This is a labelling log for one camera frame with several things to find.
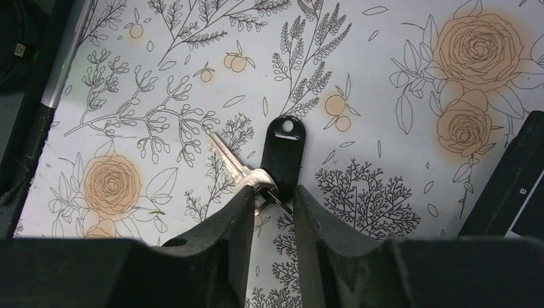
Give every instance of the silver key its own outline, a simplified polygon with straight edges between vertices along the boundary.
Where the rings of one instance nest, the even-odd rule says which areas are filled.
[[[250,185],[255,188],[255,193],[259,193],[263,189],[269,189],[270,193],[277,194],[278,187],[268,172],[261,168],[251,170],[242,165],[223,143],[218,134],[210,134],[210,146],[212,146],[214,152],[221,156],[223,162],[225,162],[227,170],[232,175],[234,182],[236,182],[236,193],[245,185]],[[261,209],[255,209],[255,215],[257,215],[260,210]]]

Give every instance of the orange fruit drawing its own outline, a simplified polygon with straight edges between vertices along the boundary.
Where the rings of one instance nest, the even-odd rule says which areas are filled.
[[[232,60],[234,60],[235,57],[236,57],[236,56],[233,56],[233,55],[227,55],[227,56],[225,57],[225,67],[226,67],[227,69],[232,68]]]
[[[241,56],[237,56],[234,58],[234,60],[232,60],[232,63],[230,65],[233,72],[239,73],[246,68],[246,65],[248,65],[248,61]]]
[[[144,34],[144,27],[141,24],[133,24],[130,27],[130,36],[137,39]]]
[[[325,110],[332,116],[339,116],[346,108],[346,100],[340,95],[333,95],[325,102]]]
[[[339,130],[340,132],[345,132],[350,129],[350,126],[352,125],[352,120],[350,120],[349,117],[342,115],[338,118],[335,125],[337,130]]]
[[[204,82],[208,82],[212,79],[212,72],[210,71],[203,71],[201,74],[200,74],[200,80],[204,81]]]

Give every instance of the line art plant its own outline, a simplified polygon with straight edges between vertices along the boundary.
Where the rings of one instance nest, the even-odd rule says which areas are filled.
[[[100,55],[93,51],[87,57],[91,66],[87,68],[87,75],[82,79],[83,83],[89,87],[87,107],[79,124],[64,133],[64,136],[87,128],[113,139],[116,131],[121,128],[134,130],[141,126],[145,128],[144,136],[137,141],[137,148],[142,158],[150,157],[153,163],[157,164],[159,154],[164,152],[167,155],[171,150],[170,144],[161,138],[161,134],[168,129],[175,129],[182,145],[176,159],[178,162],[183,160],[189,167],[193,167],[196,160],[195,153],[202,153],[202,142],[198,136],[201,132],[209,134],[214,125],[219,124],[219,120],[215,118],[216,113],[212,110],[204,113],[202,109],[192,108],[188,103],[177,104],[176,107],[172,103],[169,104],[172,101],[189,100],[192,89],[189,76],[176,78],[170,75],[162,102],[141,104],[141,94],[154,91],[158,77],[152,76],[152,71],[142,72],[142,67],[137,65],[134,69],[136,89],[132,96],[121,103],[115,112],[88,119],[89,115],[99,113],[99,110],[109,101],[113,101],[102,97],[105,92],[119,92],[117,75],[130,71],[129,63],[120,63],[119,56],[107,62],[110,55],[111,52],[104,49]]]
[[[149,7],[162,17],[171,38],[159,65],[180,45],[193,50],[226,37],[225,29],[212,27],[217,21],[228,19],[237,31],[260,32],[268,24],[262,20],[265,16],[270,17],[291,5],[291,0],[252,1],[253,4],[250,0],[176,0],[167,4],[164,0],[149,0]]]

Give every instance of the rose drawing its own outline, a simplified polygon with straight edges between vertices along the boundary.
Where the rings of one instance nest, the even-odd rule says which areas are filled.
[[[437,77],[456,80],[468,90],[495,90],[519,75],[522,49],[512,25],[497,15],[452,19],[442,28],[434,51],[444,72]]]
[[[49,209],[56,214],[51,236],[63,238],[65,230],[75,223],[79,238],[129,238],[143,241],[139,224],[152,223],[159,233],[168,231],[159,206],[172,199],[178,168],[159,172],[147,184],[136,167],[115,152],[113,141],[96,150],[87,164],[78,153],[71,175],[61,173]]]
[[[524,119],[529,113],[517,89],[544,85],[544,35],[527,57],[516,27],[498,14],[484,12],[483,2],[468,0],[441,28],[433,15],[424,26],[403,23],[422,30],[421,41],[406,40],[404,57],[391,59],[399,70],[389,81],[402,89],[395,108],[399,128],[410,133],[412,100],[427,99],[438,117],[436,140],[444,149],[466,158],[452,179],[464,187],[459,217],[467,194],[474,193],[470,180],[475,166],[497,144],[493,139],[499,134],[493,131],[504,130],[507,147],[516,137],[514,119]],[[492,112],[502,114],[494,119],[502,119],[501,123],[492,123]]]
[[[83,187],[89,207],[103,219],[119,221],[133,212],[142,186],[134,165],[118,155],[91,159]]]
[[[485,113],[488,101],[481,90],[465,93],[451,102],[438,120],[438,141],[447,150],[469,157],[486,146],[491,118]]]

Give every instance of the key blade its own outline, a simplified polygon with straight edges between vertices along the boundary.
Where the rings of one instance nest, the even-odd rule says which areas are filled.
[[[217,155],[221,156],[223,162],[225,163],[225,167],[232,175],[234,182],[240,182],[250,173],[250,170],[246,166],[242,165],[234,154],[232,154],[232,152],[227,148],[218,134],[210,134],[210,146],[212,146],[212,149],[214,149],[214,152]]]

